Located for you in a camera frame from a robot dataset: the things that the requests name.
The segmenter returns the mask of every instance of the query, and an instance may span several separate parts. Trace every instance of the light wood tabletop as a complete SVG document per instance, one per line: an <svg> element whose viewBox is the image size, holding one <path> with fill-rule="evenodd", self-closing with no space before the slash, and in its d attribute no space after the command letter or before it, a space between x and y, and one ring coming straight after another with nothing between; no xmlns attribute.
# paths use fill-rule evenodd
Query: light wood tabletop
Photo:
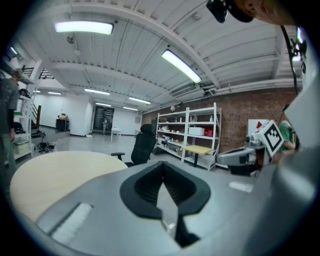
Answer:
<svg viewBox="0 0 320 256"><path fill-rule="evenodd" d="M100 175L128 168L116 157L91 151L60 151L35 157L14 174L10 197L31 221L54 203Z"/></svg>
<svg viewBox="0 0 320 256"><path fill-rule="evenodd" d="M197 145L182 146L181 148L199 155L205 155L212 151L212 148Z"/></svg>

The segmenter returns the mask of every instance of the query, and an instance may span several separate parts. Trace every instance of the metal shelving unit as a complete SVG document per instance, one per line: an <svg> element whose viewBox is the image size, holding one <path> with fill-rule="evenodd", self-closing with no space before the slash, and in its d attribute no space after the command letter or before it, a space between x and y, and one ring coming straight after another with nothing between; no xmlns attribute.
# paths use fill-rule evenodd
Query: metal shelving unit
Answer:
<svg viewBox="0 0 320 256"><path fill-rule="evenodd" d="M9 74L10 76L15 71L15 67L4 59L1 60L0 69ZM21 112L22 115L15 115L14 119L15 121L18 121L22 124L25 133L16 134L15 142L17 140L27 140L29 142L29 150L21 154L15 154L14 159L19 159L28 154L31 154L31 157L33 158L33 149L31 143L31 114L32 106L34 105L34 100L36 96L36 93L34 91L37 91L39 86L39 84L36 84L32 79L30 79L28 76L25 76L24 74L22 75L20 82L26 85L26 89L30 93L30 98L22 95L19 96L19 100L22 101L21 111L19 112Z"/></svg>
<svg viewBox="0 0 320 256"><path fill-rule="evenodd" d="M213 121L202 121L201 116L212 116ZM176 119L175 121L160 121L160 119ZM183 118L184 121L177 122L177 119ZM196 139L206 139L211 141L212 151L206 155L199 155L198 157L198 166L201 166L208 171L211 170L216 164L216 155L219 152L220 138L221 138L221 120L222 120L222 110L221 108L217 108L216 103L213 104L213 107L199 108L190 110L189 107L186 108L185 111L181 112L173 112L168 114L159 114L157 119L157 143L158 147L162 150L165 150L169 154L181 158L181 162L184 161L194 163L195 157L194 155L186 156L186 151L183 149L181 156L177 154L176 151L165 147L161 144L161 142L166 142L168 145L174 145L175 147L183 147L188 144L188 137L193 138L192 143L190 145L196 144ZM179 127L180 132L172 132L168 130L162 130L163 126L175 126L175 130ZM201 136L201 135L193 135L189 134L190 127L204 127L211 128L213 130L213 137L210 136ZM163 138L164 134L168 135L178 135L183 136L183 142L175 142L168 141Z"/></svg>

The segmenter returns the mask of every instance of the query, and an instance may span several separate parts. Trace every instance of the hand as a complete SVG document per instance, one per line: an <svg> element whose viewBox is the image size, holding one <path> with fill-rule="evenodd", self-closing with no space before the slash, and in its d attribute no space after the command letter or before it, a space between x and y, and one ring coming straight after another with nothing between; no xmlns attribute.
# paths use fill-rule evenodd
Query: hand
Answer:
<svg viewBox="0 0 320 256"><path fill-rule="evenodd" d="M15 130L11 129L10 130L10 141L13 142L15 140Z"/></svg>

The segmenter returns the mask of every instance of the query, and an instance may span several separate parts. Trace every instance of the cable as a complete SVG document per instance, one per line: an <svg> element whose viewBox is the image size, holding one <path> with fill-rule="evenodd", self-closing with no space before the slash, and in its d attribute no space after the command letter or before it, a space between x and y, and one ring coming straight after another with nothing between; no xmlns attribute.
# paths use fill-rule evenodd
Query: cable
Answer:
<svg viewBox="0 0 320 256"><path fill-rule="evenodd" d="M288 33L287 33L286 29L285 29L285 26L280 26L280 27L281 27L281 30L282 30L282 33L283 33L283 36L284 36L286 47L288 49L290 67L291 67L291 71L292 71L292 75L293 75L293 85L294 85L295 94L298 96L297 75L296 75L296 72L295 72L295 69L294 69L294 65L293 65L293 58L294 58L295 54L292 51L292 46L290 44L290 39L289 39ZM300 141L299 141L299 138L297 136L296 137L296 143L295 143L294 151L296 151L296 152L298 151L299 145L300 145Z"/></svg>

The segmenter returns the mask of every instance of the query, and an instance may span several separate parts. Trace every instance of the brick wall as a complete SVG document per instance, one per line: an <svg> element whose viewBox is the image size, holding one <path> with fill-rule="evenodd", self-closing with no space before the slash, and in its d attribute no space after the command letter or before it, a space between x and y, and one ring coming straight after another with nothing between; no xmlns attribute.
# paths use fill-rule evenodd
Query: brick wall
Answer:
<svg viewBox="0 0 320 256"><path fill-rule="evenodd" d="M211 97L199 101L187 102L175 111L185 111L186 107L201 109L212 107L216 102L222 109L221 142L219 152L239 148L244 145L247 135L248 119L269 119L278 123L282 109L295 98L292 88L254 90ZM170 113L170 108L164 108L142 116L142 124L151 124L152 119L158 118L158 113Z"/></svg>

